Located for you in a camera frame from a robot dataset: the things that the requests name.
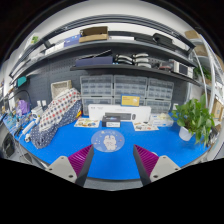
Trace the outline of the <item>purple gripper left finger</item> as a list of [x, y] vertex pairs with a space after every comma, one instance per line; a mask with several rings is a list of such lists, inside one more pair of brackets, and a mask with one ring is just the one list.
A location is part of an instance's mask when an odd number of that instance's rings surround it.
[[85, 184], [93, 155], [94, 147], [89, 145], [68, 157], [68, 160], [77, 175], [75, 183], [81, 187]]

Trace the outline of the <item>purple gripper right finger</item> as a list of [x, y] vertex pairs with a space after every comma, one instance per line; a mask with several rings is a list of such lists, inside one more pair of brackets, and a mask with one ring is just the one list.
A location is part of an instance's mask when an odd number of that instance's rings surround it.
[[150, 175], [159, 159], [159, 157], [147, 149], [134, 145], [133, 155], [138, 168], [140, 179], [143, 185], [150, 183]]

